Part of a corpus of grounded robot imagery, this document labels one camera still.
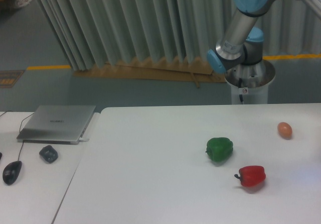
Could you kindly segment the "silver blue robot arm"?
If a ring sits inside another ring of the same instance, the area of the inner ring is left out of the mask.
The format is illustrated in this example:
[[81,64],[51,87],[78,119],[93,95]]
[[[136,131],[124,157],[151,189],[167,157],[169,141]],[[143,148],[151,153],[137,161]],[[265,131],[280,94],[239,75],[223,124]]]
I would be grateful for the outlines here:
[[[272,64],[263,60],[264,34],[254,25],[276,0],[234,0],[236,11],[224,37],[207,52],[212,69],[238,88],[257,88],[275,78]],[[319,17],[320,0],[303,1]]]

